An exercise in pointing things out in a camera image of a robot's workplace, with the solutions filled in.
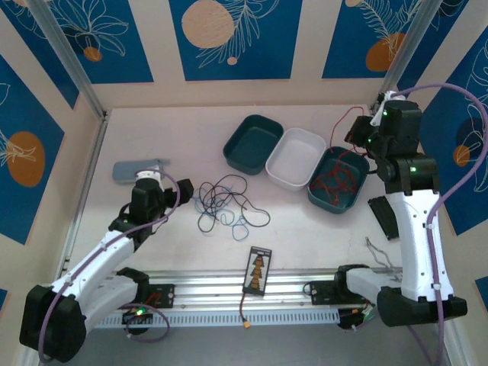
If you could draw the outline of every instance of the white container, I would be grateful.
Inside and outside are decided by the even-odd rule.
[[[307,185],[326,151],[322,137],[302,130],[286,130],[266,162],[270,181],[289,191]]]

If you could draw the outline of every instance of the metal frame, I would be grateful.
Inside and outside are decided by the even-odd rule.
[[[419,13],[413,20],[406,38],[392,62],[380,92],[390,90],[397,86],[400,76],[411,60],[441,1],[432,0],[431,2],[423,2]],[[40,29],[50,42],[51,47],[66,68],[66,71],[85,97],[94,115],[101,122],[91,153],[78,206],[66,237],[63,254],[60,257],[57,267],[56,278],[58,278],[63,273],[66,263],[69,262],[69,257],[75,243],[76,234],[78,233],[89,188],[107,129],[108,119],[106,118],[106,112],[101,102],[98,100],[98,96],[92,88],[88,76],[64,37],[49,7],[43,0],[26,0],[26,3],[34,19],[39,24]],[[303,284],[317,279],[332,280],[334,271],[335,269],[270,271],[266,297],[249,297],[246,301],[246,311],[260,309],[268,313],[273,313],[283,309],[309,310],[312,305],[310,299],[302,291]],[[235,310],[238,307],[244,271],[216,271],[213,273],[158,271],[149,273],[149,276],[152,283],[173,283],[177,285],[175,288],[176,298],[173,311],[186,314],[208,313],[212,311],[218,314]],[[476,358],[474,357],[473,351],[464,341],[463,331],[458,319],[446,323],[445,343],[449,357],[455,361],[462,360],[463,364],[476,365]],[[38,364],[37,353],[32,349],[22,348],[15,362],[19,366],[21,364]]]
[[[422,2],[419,11],[413,18],[412,25],[410,25],[409,30],[406,32],[405,39],[396,52],[393,62],[384,77],[383,84],[380,87],[380,93],[396,88],[398,81],[402,77],[403,72],[419,46],[420,41],[429,28],[432,19],[434,19],[435,13],[439,10],[442,1],[443,0],[429,0],[427,2]]]
[[[98,100],[98,96],[92,88],[90,79],[86,75],[82,64],[79,62],[75,51],[69,45],[63,30],[44,0],[25,0],[29,12],[43,31],[47,41],[58,56],[59,61],[68,72],[76,88],[85,97],[88,106],[99,121],[105,118],[105,109]]]

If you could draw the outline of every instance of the electronic component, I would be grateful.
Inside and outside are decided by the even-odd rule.
[[[175,285],[173,284],[150,284],[148,287],[149,297],[146,304],[156,309],[171,309],[175,300]]]
[[[242,285],[244,294],[265,295],[266,281],[268,280],[271,250],[251,247],[247,261],[246,276]]]
[[[366,300],[358,294],[339,293],[334,281],[311,281],[310,297],[312,305],[359,305],[366,303]]]
[[[384,196],[372,198],[368,201],[368,204],[387,239],[398,238],[397,218],[387,198]]]

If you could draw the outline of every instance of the orange circle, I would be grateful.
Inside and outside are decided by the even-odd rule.
[[[403,33],[395,33],[376,42],[366,55],[367,68],[374,72],[387,71],[404,37]]]
[[[183,33],[195,47],[214,48],[234,34],[234,20],[226,7],[215,0],[198,0],[181,18]]]
[[[454,149],[454,162],[459,166],[466,166],[470,161],[470,150],[465,145],[460,145]]]
[[[27,188],[39,184],[46,165],[43,143],[30,132],[15,133],[7,144],[7,159],[11,177]]]
[[[94,48],[94,47],[86,47],[83,50],[83,54],[87,59],[90,61],[93,61],[94,63],[97,63],[98,61],[101,60],[101,52],[100,50]]]

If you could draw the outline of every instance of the red wire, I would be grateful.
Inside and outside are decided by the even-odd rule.
[[[354,147],[343,151],[338,156],[334,167],[329,172],[317,176],[310,184],[310,190],[322,188],[327,193],[330,204],[333,204],[334,206],[339,204],[340,193],[355,193],[358,190],[356,179],[351,170],[347,165],[341,162],[341,158],[350,153],[353,149]],[[329,185],[331,180],[335,181],[334,185]]]
[[[332,129],[332,133],[330,135],[330,144],[329,144],[329,148],[330,148],[330,152],[333,153],[332,151],[332,139],[334,138],[334,132],[336,131],[336,127],[338,124],[340,124],[341,122],[343,122],[344,118],[347,117],[347,115],[349,114],[350,111],[352,111],[353,109],[361,109],[361,112],[362,112],[362,115],[364,116],[364,108],[359,106],[359,105],[355,105],[354,107],[350,107],[347,112],[344,113],[344,115],[341,117],[340,120],[338,120],[335,125],[334,125],[334,128]]]

